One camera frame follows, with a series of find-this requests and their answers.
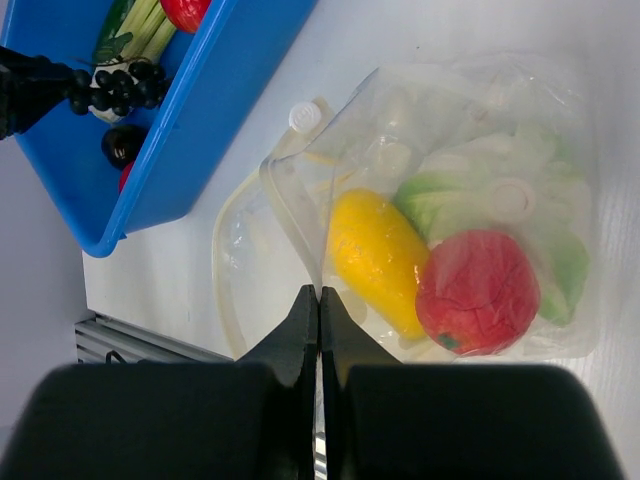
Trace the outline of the black grape bunch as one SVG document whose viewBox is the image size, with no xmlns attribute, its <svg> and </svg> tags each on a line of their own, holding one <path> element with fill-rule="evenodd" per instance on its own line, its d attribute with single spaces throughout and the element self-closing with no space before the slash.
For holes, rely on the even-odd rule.
<svg viewBox="0 0 640 480">
<path fill-rule="evenodd" d="M 133 110 L 153 110 L 164 100 L 172 79 L 165 69 L 149 59 L 98 65 L 93 74 L 73 71 L 65 90 L 71 111 L 76 115 L 93 112 L 106 122 L 117 122 Z"/>
</svg>

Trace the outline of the clear zip top bag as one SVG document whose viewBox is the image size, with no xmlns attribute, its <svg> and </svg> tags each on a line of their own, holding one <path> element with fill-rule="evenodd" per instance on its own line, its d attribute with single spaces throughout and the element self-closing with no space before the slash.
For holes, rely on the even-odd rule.
<svg viewBox="0 0 640 480">
<path fill-rule="evenodd" d="M 287 132 L 212 238 L 234 357 L 298 289 L 404 362 L 539 361 L 597 339 L 596 151 L 583 64 L 513 52 L 375 69 Z"/>
</svg>

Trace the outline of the yellow mango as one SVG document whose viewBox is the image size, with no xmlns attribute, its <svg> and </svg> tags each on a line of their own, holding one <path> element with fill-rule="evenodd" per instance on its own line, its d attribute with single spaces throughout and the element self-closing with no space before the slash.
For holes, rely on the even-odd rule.
<svg viewBox="0 0 640 480">
<path fill-rule="evenodd" d="M 364 188 L 341 194 L 333 204 L 327 247 L 341 280 L 402 338 L 425 336 L 415 300 L 430 250 L 389 199 Z"/>
</svg>

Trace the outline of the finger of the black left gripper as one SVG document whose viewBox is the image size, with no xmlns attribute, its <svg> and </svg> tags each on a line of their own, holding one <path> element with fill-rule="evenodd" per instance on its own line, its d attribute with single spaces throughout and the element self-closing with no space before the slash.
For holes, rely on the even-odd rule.
<svg viewBox="0 0 640 480">
<path fill-rule="evenodd" d="M 1 47 L 1 139 L 28 131 L 65 99 L 72 80 L 63 63 Z"/>
</svg>

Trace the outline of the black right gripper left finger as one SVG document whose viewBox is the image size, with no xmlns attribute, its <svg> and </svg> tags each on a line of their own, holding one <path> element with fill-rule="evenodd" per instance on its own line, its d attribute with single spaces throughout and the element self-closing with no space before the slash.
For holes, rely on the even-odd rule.
<svg viewBox="0 0 640 480">
<path fill-rule="evenodd" d="M 267 367 L 273 378 L 261 420 L 258 479 L 315 477 L 317 356 L 318 300 L 305 285 L 284 320 L 240 359 Z"/>
</svg>

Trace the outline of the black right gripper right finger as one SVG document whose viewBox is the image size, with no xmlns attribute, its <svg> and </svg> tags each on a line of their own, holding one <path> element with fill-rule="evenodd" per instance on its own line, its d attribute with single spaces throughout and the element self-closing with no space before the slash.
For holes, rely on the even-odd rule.
<svg viewBox="0 0 640 480">
<path fill-rule="evenodd" d="M 332 287 L 322 290 L 319 304 L 319 353 L 327 474 L 330 479 L 339 479 L 347 452 L 349 414 L 344 392 L 350 369 L 356 365 L 398 365 L 400 361 L 354 322 Z"/>
</svg>

